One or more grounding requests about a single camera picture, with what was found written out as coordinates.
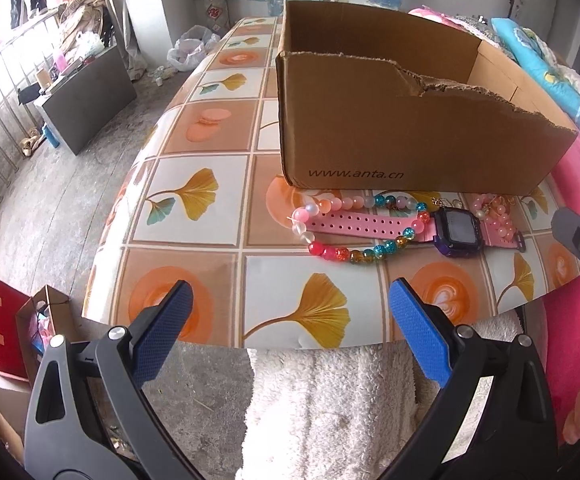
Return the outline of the pink blanket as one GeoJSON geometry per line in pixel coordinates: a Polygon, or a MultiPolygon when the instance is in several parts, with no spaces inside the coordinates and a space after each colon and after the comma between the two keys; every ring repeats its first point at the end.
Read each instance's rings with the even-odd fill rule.
{"type": "MultiPolygon", "coordinates": [[[[568,206],[580,214],[580,130],[578,140],[554,172],[568,206]]],[[[543,300],[547,314],[547,377],[558,428],[573,410],[580,391],[580,277],[543,300]]]]}

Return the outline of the patterned tablecloth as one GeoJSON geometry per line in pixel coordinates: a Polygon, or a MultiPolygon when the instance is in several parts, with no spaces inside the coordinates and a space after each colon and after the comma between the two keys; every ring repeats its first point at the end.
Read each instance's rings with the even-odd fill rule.
{"type": "Polygon", "coordinates": [[[360,263],[375,241],[342,229],[342,259],[311,255],[291,229],[296,208],[371,194],[299,191],[281,171],[275,57],[280,24],[245,18],[192,73],[156,122],[122,182],[96,251],[81,314],[127,324],[189,283],[180,339],[226,347],[316,349],[394,341],[386,294],[406,278],[455,323],[470,324],[554,296],[580,276],[550,220],[562,205],[546,180],[511,200],[524,252],[488,247],[450,259],[418,242],[405,255],[360,263]]]}

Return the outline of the white plastic bag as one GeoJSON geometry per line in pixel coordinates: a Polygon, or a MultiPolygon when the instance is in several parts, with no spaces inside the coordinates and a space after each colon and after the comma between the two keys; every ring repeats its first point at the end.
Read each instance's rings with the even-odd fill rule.
{"type": "Polygon", "coordinates": [[[194,25],[168,50],[166,60],[178,72],[191,72],[206,58],[220,41],[220,37],[207,27],[194,25]]]}

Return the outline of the red gift bag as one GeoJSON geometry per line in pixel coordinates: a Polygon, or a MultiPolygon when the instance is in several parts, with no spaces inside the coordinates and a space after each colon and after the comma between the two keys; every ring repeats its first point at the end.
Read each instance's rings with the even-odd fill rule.
{"type": "Polygon", "coordinates": [[[29,296],[0,280],[0,375],[27,382],[16,315],[29,296]]]}

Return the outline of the brown cardboard box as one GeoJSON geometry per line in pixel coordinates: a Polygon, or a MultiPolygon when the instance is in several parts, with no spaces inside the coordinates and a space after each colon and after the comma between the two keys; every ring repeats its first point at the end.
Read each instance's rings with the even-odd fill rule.
{"type": "Polygon", "coordinates": [[[502,50],[403,12],[289,1],[276,66],[297,188],[523,195],[578,135],[502,50]]]}

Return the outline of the brown paper bag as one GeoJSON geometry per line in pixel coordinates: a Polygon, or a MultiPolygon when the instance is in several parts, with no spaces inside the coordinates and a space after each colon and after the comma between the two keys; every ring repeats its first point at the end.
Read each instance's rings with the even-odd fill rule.
{"type": "Polygon", "coordinates": [[[15,315],[20,353],[29,385],[33,385],[44,352],[55,335],[79,338],[69,296],[49,285],[31,296],[15,315]]]}

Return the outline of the pink purple smart watch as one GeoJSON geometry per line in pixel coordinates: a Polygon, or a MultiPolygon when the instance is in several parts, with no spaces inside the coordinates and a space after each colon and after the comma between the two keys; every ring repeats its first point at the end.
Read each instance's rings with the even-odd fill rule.
{"type": "Polygon", "coordinates": [[[392,240],[401,236],[408,243],[432,243],[445,257],[469,257],[485,247],[525,252],[522,233],[500,224],[482,211],[441,207],[413,217],[388,217],[354,211],[330,211],[304,221],[309,232],[392,240]]]}

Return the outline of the dark grey cabinet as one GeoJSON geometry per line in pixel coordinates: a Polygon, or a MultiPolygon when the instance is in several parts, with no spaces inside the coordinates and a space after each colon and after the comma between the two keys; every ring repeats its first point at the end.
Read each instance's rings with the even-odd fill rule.
{"type": "Polygon", "coordinates": [[[63,148],[78,155],[99,131],[137,98],[118,47],[108,47],[34,101],[63,148]]]}

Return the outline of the light blue pillow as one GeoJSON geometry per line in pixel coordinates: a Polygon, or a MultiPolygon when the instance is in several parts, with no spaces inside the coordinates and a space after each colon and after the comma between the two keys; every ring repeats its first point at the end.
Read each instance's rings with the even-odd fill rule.
{"type": "Polygon", "coordinates": [[[510,18],[492,18],[495,34],[528,73],[580,130],[580,76],[560,64],[552,49],[532,29],[510,18]]]}

